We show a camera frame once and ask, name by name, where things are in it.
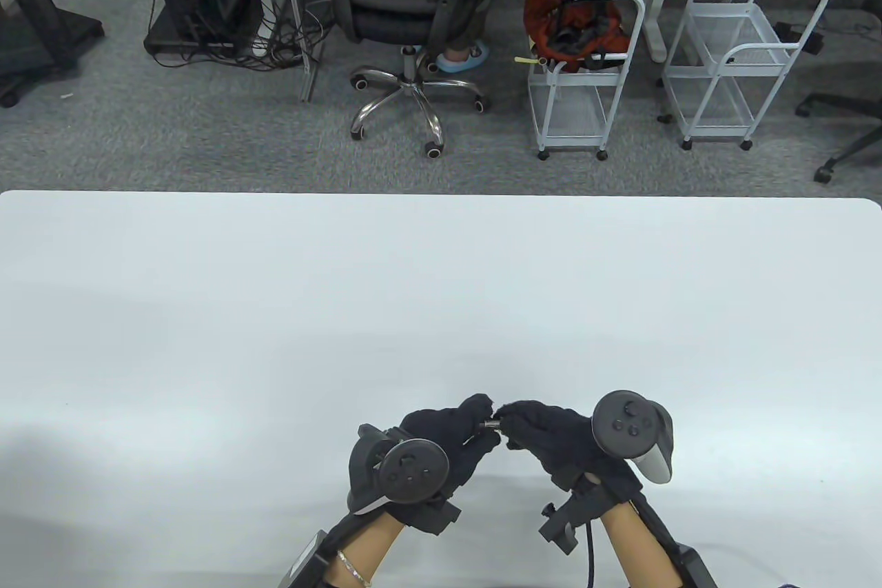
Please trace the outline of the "person's left hand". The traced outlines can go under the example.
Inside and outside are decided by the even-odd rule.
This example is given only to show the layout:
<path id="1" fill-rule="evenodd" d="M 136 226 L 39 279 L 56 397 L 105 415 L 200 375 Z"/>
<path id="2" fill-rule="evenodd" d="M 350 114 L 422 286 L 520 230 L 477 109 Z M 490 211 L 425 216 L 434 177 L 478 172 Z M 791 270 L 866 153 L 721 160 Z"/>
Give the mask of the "person's left hand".
<path id="1" fill-rule="evenodd" d="M 426 534 L 438 535 L 447 528 L 440 518 L 429 522 L 429 512 L 441 512 L 455 491 L 464 486 L 482 461 L 501 442 L 499 434 L 482 423 L 493 417 L 493 401 L 483 393 L 473 394 L 457 407 L 417 409 L 400 421 L 399 428 L 410 436 L 437 443 L 449 459 L 447 481 L 438 494 L 420 504 L 388 504 L 384 507 L 400 524 Z"/>

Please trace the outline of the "person's right hand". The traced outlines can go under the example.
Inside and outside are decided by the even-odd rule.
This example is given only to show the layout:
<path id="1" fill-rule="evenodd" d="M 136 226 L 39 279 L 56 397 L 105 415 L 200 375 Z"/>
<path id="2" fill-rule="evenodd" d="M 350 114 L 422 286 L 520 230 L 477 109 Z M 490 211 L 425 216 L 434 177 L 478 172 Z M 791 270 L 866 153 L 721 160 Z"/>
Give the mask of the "person's right hand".
<path id="1" fill-rule="evenodd" d="M 630 502 L 642 482 L 626 461 L 609 456 L 593 437 L 592 420 L 574 409 L 520 400 L 495 412 L 512 450 L 531 452 L 564 491 L 606 491 L 614 504 Z"/>

